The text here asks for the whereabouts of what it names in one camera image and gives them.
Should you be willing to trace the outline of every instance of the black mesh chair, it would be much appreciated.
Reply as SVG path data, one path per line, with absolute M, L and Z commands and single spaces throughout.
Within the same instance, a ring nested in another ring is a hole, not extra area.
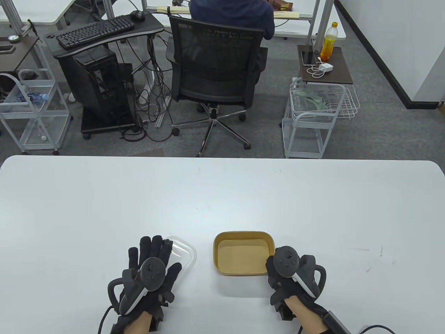
M 263 31 L 175 16 L 170 17 L 170 24 L 173 36 L 168 40 L 166 57 L 173 67 L 172 98 L 196 101 L 198 111 L 209 114 L 206 118 L 173 124 L 173 135 L 179 135 L 179 127 L 209 122 L 197 157 L 202 156 L 216 124 L 241 139 L 244 149 L 249 150 L 251 143 L 222 120 L 235 115 L 242 122 L 246 120 L 246 109 L 252 106 L 255 84 L 267 59 L 267 48 L 260 48 Z M 237 105 L 243 110 L 220 116 L 218 105 Z

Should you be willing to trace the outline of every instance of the floor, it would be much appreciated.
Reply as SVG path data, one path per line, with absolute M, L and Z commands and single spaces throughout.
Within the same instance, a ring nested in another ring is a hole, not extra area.
M 88 15 L 73 9 L 67 13 L 73 25 L 86 22 Z M 339 119 L 324 154 L 324 159 L 415 159 L 432 160 L 445 170 L 445 118 L 438 110 L 406 110 L 404 105 L 361 45 L 351 28 L 342 18 L 347 34 L 345 41 L 337 42 L 343 53 L 355 83 L 361 108 L 353 119 Z M 39 34 L 55 31 L 55 26 L 38 26 Z M 9 32 L 7 25 L 0 26 L 0 33 Z M 302 41 L 273 38 L 264 41 L 269 48 L 266 70 L 262 73 L 255 89 L 254 105 L 247 111 L 247 120 L 237 118 L 227 122 L 252 143 L 245 151 L 242 143 L 222 129 L 215 128 L 211 134 L 204 156 L 238 158 L 284 158 L 283 138 L 278 124 L 284 113 L 291 78 L 298 73 L 296 60 L 297 44 Z M 136 42 L 131 42 L 136 52 Z M 126 62 L 138 64 L 128 45 L 120 45 Z M 155 39 L 155 49 L 160 66 L 169 68 L 165 59 L 165 45 Z M 56 60 L 46 49 L 47 58 L 62 90 L 69 91 L 66 80 Z M 166 72 L 166 82 L 171 82 L 171 72 Z M 142 82 L 141 73 L 136 80 Z M 193 157 L 197 154 L 206 132 L 206 126 L 181 130 L 178 137 L 157 143 L 148 138 L 129 143 L 120 139 L 117 132 L 94 135 L 84 140 L 80 133 L 81 106 L 70 104 L 75 119 L 72 121 L 60 152 L 62 155 L 115 155 L 130 156 L 151 150 L 163 152 L 165 156 Z M 191 102 L 172 102 L 170 106 L 174 122 L 197 119 L 196 105 Z M 14 125 L 19 132 L 23 123 Z M 20 154 L 8 133 L 0 124 L 0 164 L 11 156 Z M 160 129 L 150 125 L 149 135 L 162 139 L 170 133 L 170 121 L 165 117 Z M 33 154 L 50 154 L 39 151 Z

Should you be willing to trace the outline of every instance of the phone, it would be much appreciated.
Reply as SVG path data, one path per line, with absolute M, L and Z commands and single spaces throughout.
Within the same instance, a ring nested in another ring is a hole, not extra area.
M 14 52 L 15 49 L 16 49 L 15 45 L 10 45 L 10 44 L 0 45 L 0 54 L 12 53 Z
M 303 66 L 312 67 L 317 64 L 313 51 L 301 51 L 301 59 L 303 60 Z

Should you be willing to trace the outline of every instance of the white tabletop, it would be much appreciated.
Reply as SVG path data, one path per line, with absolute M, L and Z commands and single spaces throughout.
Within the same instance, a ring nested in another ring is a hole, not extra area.
M 440 333 L 444 196 L 424 161 L 14 156 L 0 169 L 2 332 L 95 333 L 127 249 L 162 234 L 197 260 L 160 333 L 295 333 L 266 277 L 214 268 L 218 233 L 260 230 L 316 256 L 319 303 L 352 333 Z
M 13 0 L 17 12 L 23 22 L 30 19 L 34 24 L 56 24 L 75 0 Z M 8 18 L 0 7 L 0 22 L 8 22 Z
M 140 1 L 134 1 L 135 5 L 141 9 L 142 4 Z M 321 14 L 323 12 L 325 0 L 320 1 L 320 7 L 318 9 L 317 18 L 315 21 L 314 31 L 312 32 L 312 36 L 315 38 L 316 33 L 318 32 L 318 28 L 320 26 Z M 171 6 L 171 0 L 148 0 L 147 4 L 149 6 Z M 298 2 L 294 2 L 293 9 L 302 14 L 311 14 L 314 10 L 315 0 L 302 0 Z M 128 0 L 117 0 L 113 4 L 113 10 L 115 16 L 129 14 L 134 10 L 133 5 Z M 170 21 L 167 15 L 164 14 L 155 14 L 154 15 L 159 22 L 161 22 L 166 28 L 170 27 Z M 190 15 L 182 15 L 183 17 L 190 18 Z M 284 23 L 286 20 L 275 20 L 275 25 L 280 25 Z M 343 26 L 341 24 L 340 18 L 337 13 L 337 9 L 335 6 L 332 7 L 331 16 L 329 18 L 328 27 L 332 25 L 332 22 L 338 22 L 338 39 L 344 40 L 346 39 L 346 33 L 344 32 Z M 289 20 L 287 23 L 283 24 L 280 27 L 275 28 L 275 36 L 278 37 L 306 37 L 309 33 L 309 22 L 307 21 L 298 21 L 298 20 Z

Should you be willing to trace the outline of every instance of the computer tower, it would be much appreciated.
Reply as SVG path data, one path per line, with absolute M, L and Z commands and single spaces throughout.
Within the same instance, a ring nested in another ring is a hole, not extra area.
M 109 124 L 130 113 L 116 54 L 97 46 L 59 59 L 66 81 L 84 110 Z

